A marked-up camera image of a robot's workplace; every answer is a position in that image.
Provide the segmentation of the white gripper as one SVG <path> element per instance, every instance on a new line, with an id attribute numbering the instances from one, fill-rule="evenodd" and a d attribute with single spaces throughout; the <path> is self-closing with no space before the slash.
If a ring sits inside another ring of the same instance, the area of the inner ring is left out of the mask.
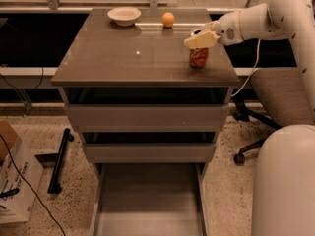
<path id="1" fill-rule="evenodd" d="M 202 31 L 184 40 L 184 45 L 189 49 L 201 49 L 213 47 L 219 40 L 224 46 L 243 42 L 240 15 L 240 11 L 235 11 L 223 15 L 218 21 L 205 23 L 201 26 Z"/>

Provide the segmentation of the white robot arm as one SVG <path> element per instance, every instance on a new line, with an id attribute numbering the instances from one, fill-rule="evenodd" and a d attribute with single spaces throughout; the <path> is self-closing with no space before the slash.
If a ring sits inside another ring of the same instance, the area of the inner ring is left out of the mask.
<path id="1" fill-rule="evenodd" d="M 290 61 L 251 84 L 279 128 L 258 152 L 251 236 L 315 236 L 315 22 L 312 0 L 269 0 L 195 29 L 190 49 L 284 40 Z"/>

